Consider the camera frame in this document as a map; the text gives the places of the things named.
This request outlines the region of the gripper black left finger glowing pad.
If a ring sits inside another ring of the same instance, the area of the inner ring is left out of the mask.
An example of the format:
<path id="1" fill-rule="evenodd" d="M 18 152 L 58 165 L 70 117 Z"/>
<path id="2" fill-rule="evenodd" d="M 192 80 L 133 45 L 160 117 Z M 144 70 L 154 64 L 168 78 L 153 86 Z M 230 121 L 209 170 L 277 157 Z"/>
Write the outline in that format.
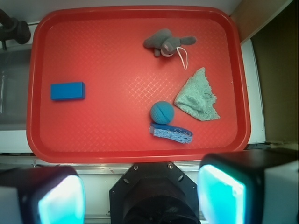
<path id="1" fill-rule="evenodd" d="M 0 172 L 2 224 L 82 224 L 85 188 L 70 166 Z"/>

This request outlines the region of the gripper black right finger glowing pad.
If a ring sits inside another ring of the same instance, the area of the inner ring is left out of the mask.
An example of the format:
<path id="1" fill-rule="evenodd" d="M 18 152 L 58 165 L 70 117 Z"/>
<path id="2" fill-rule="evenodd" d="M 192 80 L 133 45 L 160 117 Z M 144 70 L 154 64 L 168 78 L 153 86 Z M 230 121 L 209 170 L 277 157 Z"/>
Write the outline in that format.
<path id="1" fill-rule="evenodd" d="M 200 162 L 197 192 L 210 224 L 296 224 L 298 154 L 207 154 Z"/>

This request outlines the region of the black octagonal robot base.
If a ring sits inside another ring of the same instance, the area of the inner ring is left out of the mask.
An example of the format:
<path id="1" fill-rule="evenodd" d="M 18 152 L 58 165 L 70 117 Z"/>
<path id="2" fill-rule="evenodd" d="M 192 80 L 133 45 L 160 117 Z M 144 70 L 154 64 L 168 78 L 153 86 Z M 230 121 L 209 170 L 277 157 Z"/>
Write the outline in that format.
<path id="1" fill-rule="evenodd" d="M 197 185 L 172 162 L 135 163 L 109 191 L 113 224 L 199 224 Z"/>

